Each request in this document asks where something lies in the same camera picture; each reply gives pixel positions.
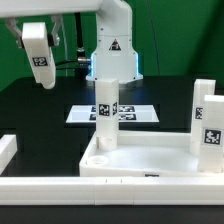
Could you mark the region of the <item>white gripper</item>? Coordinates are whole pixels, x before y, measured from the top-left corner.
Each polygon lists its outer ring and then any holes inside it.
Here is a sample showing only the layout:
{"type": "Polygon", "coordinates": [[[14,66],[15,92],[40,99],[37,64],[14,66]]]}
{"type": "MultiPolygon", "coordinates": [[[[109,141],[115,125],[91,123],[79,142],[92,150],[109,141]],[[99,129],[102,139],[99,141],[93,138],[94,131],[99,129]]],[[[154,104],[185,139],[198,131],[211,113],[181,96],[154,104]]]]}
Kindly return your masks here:
{"type": "Polygon", "coordinates": [[[62,26],[63,13],[97,11],[103,0],[0,0],[0,18],[6,18],[8,30],[16,38],[19,48],[23,48],[22,31],[15,17],[52,15],[53,29],[47,34],[50,47],[58,46],[58,32],[62,26]]]}

